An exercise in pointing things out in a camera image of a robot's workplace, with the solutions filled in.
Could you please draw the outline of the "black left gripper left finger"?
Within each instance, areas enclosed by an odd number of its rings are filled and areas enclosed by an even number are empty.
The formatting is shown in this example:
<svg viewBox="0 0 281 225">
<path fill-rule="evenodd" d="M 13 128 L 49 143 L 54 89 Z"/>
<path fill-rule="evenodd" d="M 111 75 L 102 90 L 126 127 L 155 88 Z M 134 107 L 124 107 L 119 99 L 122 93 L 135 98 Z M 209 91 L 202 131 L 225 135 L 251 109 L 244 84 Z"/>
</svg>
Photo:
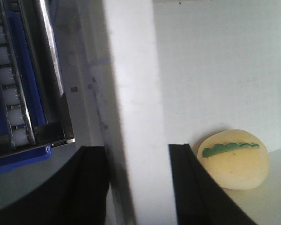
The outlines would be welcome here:
<svg viewBox="0 0 281 225">
<path fill-rule="evenodd" d="M 0 225 L 103 225 L 110 170 L 104 147 L 81 147 L 52 177 L 0 210 Z"/>
</svg>

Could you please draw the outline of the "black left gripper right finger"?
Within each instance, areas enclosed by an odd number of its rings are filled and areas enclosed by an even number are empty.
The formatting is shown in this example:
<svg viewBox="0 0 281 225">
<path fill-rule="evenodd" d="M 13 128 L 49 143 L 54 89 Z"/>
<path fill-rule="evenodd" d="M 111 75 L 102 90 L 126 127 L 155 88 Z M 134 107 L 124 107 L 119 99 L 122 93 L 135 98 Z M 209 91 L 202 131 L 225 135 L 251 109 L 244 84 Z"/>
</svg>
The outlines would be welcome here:
<svg viewBox="0 0 281 225">
<path fill-rule="evenodd" d="M 169 152 L 178 224 L 255 224 L 206 172 L 189 144 L 170 144 Z"/>
</svg>

